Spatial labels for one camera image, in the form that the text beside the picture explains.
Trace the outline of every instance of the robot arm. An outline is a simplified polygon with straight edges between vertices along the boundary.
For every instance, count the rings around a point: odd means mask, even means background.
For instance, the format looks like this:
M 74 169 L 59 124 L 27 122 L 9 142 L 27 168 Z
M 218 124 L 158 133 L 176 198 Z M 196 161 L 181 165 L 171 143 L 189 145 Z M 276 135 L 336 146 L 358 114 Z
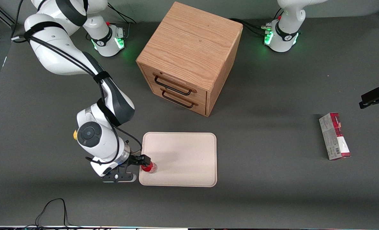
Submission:
M 104 57 L 117 54 L 124 48 L 124 31 L 108 25 L 99 14 L 107 7 L 107 0 L 31 0 L 38 9 L 55 19 L 70 36 L 81 26 L 92 38 L 95 49 Z
M 276 52 L 286 52 L 296 43 L 298 31 L 306 19 L 305 6 L 323 3 L 328 0 L 277 0 L 284 12 L 281 19 L 266 24 L 265 45 Z
M 78 50 L 65 28 L 47 14 L 28 17 L 25 30 L 25 38 L 47 70 L 59 75 L 87 73 L 100 86 L 102 98 L 77 114 L 79 128 L 74 134 L 79 145 L 94 156 L 88 159 L 94 171 L 103 177 L 121 165 L 124 169 L 130 164 L 149 166 L 149 157 L 132 155 L 128 144 L 117 136 L 115 127 L 133 117 L 134 104 L 100 64 Z

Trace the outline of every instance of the small box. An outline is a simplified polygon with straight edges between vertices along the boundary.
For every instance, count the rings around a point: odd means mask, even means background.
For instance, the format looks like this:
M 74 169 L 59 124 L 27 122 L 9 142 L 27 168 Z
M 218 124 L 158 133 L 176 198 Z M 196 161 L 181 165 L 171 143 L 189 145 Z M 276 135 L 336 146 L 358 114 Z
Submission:
M 328 158 L 337 160 L 350 157 L 343 133 L 341 132 L 341 122 L 338 112 L 331 112 L 319 119 L 325 146 L 327 147 Z
M 137 58 L 157 96 L 208 117 L 232 69 L 242 24 L 175 2 Z

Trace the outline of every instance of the wooden drawer cabinet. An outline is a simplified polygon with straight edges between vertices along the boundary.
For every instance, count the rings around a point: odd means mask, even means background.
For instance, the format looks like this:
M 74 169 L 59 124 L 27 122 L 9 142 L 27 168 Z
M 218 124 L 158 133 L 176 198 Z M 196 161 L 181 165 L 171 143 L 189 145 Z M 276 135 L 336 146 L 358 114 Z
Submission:
M 155 95 L 208 117 L 241 34 L 240 23 L 175 2 L 137 64 Z

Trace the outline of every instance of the plastic tray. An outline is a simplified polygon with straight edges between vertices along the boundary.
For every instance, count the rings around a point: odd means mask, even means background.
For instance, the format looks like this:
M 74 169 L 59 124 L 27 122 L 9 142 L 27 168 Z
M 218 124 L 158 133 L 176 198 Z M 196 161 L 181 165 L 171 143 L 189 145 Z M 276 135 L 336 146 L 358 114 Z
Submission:
M 157 171 L 140 168 L 142 185 L 213 187 L 217 181 L 216 137 L 211 133 L 156 133 L 144 135 L 142 154 Z

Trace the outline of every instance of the gray table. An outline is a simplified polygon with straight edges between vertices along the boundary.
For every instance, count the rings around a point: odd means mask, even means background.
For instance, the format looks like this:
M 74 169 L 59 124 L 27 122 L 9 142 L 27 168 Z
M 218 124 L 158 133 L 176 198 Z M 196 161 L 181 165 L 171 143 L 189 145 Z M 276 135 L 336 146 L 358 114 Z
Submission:
M 29 45 L 13 44 L 0 75 L 0 225 L 31 224 L 62 197 L 79 225 L 379 229 L 379 106 L 358 106 L 379 86 L 379 14 L 307 19 L 285 54 L 245 30 L 209 118 L 151 93 L 135 59 L 156 27 L 133 25 L 111 58 L 84 31 L 72 38 L 134 101 L 126 131 L 216 135 L 216 186 L 101 183 L 72 138 L 76 113 L 99 98 L 96 83 L 51 74 Z M 349 159 L 327 158 L 318 117 L 328 112 L 340 112 Z M 53 204 L 42 224 L 61 216 Z

